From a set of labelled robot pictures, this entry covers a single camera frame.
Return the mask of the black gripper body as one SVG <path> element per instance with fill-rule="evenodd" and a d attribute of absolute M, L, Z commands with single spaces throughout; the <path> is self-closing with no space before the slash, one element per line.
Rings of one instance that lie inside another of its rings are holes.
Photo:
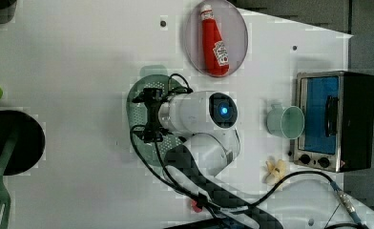
<path fill-rule="evenodd" d="M 137 136 L 145 143 L 161 142 L 163 137 L 170 133 L 160 124 L 158 118 L 160 107 L 165 102 L 163 90 L 145 88 L 132 102 L 143 103 L 147 109 L 147 122 L 144 125 L 144 130 Z"/>

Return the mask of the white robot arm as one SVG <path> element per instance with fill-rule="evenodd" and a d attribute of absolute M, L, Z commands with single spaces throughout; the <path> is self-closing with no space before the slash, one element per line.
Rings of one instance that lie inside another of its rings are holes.
<path fill-rule="evenodd" d="M 230 220 L 246 216 L 259 229 L 283 229 L 281 222 L 259 205 L 291 175 L 277 181 L 255 202 L 246 201 L 243 192 L 216 180 L 240 152 L 238 109 L 229 95 L 186 87 L 144 88 L 128 95 L 127 112 L 136 109 L 146 112 L 146 122 L 130 125 L 130 140 L 149 170 L 161 169 L 154 173 L 159 180 L 192 199 L 200 210 L 206 208 Z"/>

